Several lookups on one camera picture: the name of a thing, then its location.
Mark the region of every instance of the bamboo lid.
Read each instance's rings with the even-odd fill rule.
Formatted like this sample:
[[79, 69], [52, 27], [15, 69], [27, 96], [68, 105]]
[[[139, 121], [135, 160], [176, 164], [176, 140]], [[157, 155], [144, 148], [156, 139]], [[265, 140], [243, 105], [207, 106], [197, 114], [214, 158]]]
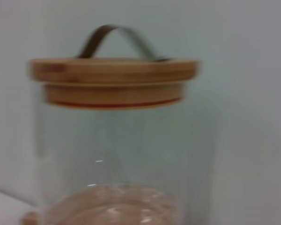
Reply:
[[[104, 37], [120, 29], [144, 60], [93, 58]], [[184, 96], [184, 83], [198, 62], [157, 57], [134, 30], [105, 25], [97, 29], [77, 58], [31, 62], [32, 78], [44, 82], [46, 101], [86, 109], [138, 109], [170, 105]]]

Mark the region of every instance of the glass jar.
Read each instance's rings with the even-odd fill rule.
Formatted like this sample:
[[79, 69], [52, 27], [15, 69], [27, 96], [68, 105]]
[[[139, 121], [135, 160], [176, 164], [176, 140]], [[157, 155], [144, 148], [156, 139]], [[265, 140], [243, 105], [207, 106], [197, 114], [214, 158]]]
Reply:
[[[119, 29], [144, 60], [92, 58]], [[185, 83], [198, 63], [156, 57], [105, 25], [77, 58], [32, 61], [40, 225], [178, 225], [187, 213]]]

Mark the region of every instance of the lid handle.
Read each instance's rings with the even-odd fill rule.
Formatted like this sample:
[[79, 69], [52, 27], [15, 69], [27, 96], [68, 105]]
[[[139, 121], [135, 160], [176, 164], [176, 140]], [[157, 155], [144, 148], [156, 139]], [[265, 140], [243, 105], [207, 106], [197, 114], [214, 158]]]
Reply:
[[158, 57], [156, 53], [153, 51], [153, 48], [145, 41], [144, 37], [142, 37], [138, 32], [131, 28], [116, 26], [116, 25], [104, 25], [99, 27], [95, 32], [91, 35], [80, 55], [79, 59], [91, 58], [96, 53], [97, 49], [101, 45], [104, 38], [113, 30], [120, 30], [123, 32], [130, 40], [130, 42], [134, 45], [134, 47], [140, 52], [145, 60], [153, 61], [153, 62], [161, 62], [170, 60], [166, 57]]

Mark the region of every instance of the white surface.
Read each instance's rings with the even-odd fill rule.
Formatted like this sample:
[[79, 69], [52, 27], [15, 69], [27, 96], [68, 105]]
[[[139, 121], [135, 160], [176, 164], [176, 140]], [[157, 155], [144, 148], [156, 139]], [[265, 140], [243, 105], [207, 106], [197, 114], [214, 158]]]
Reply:
[[0, 225], [17, 225], [31, 206], [0, 193]]
[[[203, 62], [192, 105], [193, 222], [281, 225], [281, 0], [24, 1], [0, 0], [0, 188], [33, 197], [24, 62], [75, 55], [90, 30], [119, 23], [162, 53]], [[134, 55], [113, 40], [102, 55]]]

